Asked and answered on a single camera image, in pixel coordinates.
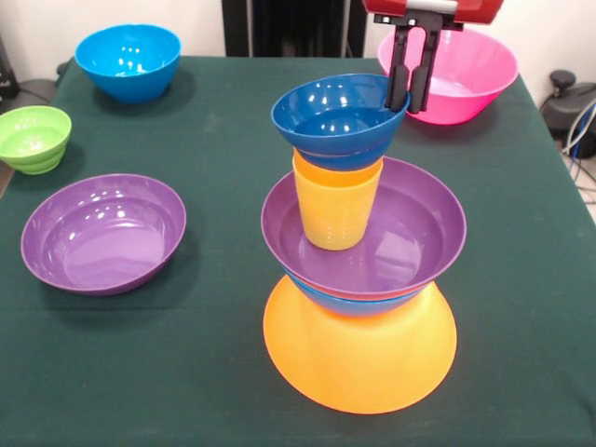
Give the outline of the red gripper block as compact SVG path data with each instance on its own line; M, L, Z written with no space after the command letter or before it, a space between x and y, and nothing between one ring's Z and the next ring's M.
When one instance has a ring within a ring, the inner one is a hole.
M392 60L387 81L386 107L398 112L408 93L409 69L405 54L410 27L425 28L419 64L413 69L409 111L427 109L427 98L440 42L440 30L461 31L465 24L490 24L503 2L500 0L411 1L364 0L375 23L395 25Z

